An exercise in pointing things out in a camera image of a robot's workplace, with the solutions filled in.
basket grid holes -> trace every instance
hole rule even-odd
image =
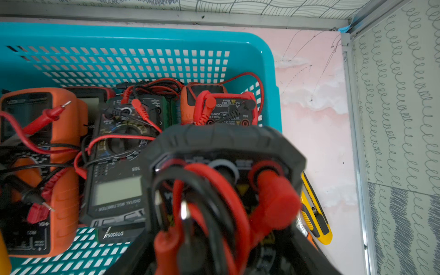
[[[224,81],[230,55],[230,51],[214,50],[7,47],[61,87],[111,88],[122,82],[154,81],[162,77],[183,83],[219,83]],[[256,82],[245,90],[255,94],[257,106],[261,102],[258,87]]]

red test lead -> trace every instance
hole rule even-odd
[[[72,101],[68,101],[63,105],[57,106],[53,109],[44,109],[43,113],[34,121],[29,123],[23,128],[23,133],[27,136],[32,136],[36,132],[40,131],[50,123],[59,119],[59,115],[66,109],[66,106],[71,104]],[[9,139],[3,141],[0,146],[15,146],[20,144],[20,138],[17,134],[13,135]]]

loop pattern wallpaper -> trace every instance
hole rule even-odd
[[[440,0],[354,43],[378,274],[440,274]]]
[[[370,0],[7,0],[16,2],[127,7],[348,19]]]

scribble marks on wall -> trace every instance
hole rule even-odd
[[[378,273],[440,274],[440,3],[354,43]]]

red probe tip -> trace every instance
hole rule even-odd
[[[64,103],[64,105],[61,105],[61,108],[65,108],[67,105],[69,105],[69,104],[71,104],[71,103],[72,103],[72,101],[69,100],[69,101],[67,101],[66,103]]]

